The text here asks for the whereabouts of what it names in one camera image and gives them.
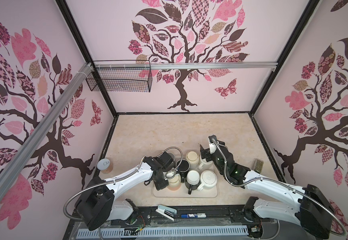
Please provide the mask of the peach orange mug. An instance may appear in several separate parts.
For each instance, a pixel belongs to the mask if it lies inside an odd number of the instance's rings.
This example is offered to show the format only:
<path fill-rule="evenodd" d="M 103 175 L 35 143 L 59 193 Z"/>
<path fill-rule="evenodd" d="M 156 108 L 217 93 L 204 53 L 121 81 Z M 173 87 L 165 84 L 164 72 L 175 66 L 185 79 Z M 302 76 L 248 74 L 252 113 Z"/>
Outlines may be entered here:
<path fill-rule="evenodd" d="M 166 179 L 168 180 L 168 189 L 171 191 L 176 191 L 181 187 L 181 176 L 175 172 L 167 172 Z"/>

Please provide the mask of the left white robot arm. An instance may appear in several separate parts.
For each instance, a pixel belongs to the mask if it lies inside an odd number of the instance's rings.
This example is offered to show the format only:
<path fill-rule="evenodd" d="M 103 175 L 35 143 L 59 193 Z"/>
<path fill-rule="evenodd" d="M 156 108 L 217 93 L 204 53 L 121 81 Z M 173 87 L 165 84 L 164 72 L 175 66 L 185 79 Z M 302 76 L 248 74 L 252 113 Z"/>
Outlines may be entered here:
<path fill-rule="evenodd" d="M 159 188 L 166 188 L 169 183 L 165 173 L 174 167 L 174 158 L 163 152 L 157 157 L 143 157 L 136 167 L 119 176 L 105 180 L 95 177 L 80 194 L 75 209 L 90 231 L 109 220 L 129 221 L 137 214 L 137 207 L 131 200 L 118 198 L 141 183 L 154 182 Z"/>

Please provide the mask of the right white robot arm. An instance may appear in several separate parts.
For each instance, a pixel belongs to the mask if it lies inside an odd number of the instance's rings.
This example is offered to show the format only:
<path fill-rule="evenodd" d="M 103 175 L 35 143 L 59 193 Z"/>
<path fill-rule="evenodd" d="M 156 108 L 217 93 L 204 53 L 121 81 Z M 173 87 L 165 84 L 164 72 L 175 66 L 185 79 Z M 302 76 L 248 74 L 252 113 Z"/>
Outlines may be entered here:
<path fill-rule="evenodd" d="M 250 197 L 243 210 L 247 221 L 277 219 L 299 225 L 316 238 L 329 238 L 334 209 L 318 187 L 294 186 L 266 178 L 235 163 L 233 155 L 223 145 L 211 143 L 208 149 L 201 147 L 200 153 L 201 160 L 213 163 L 231 186 L 276 199 L 275 202 L 267 202 L 258 197 Z"/>

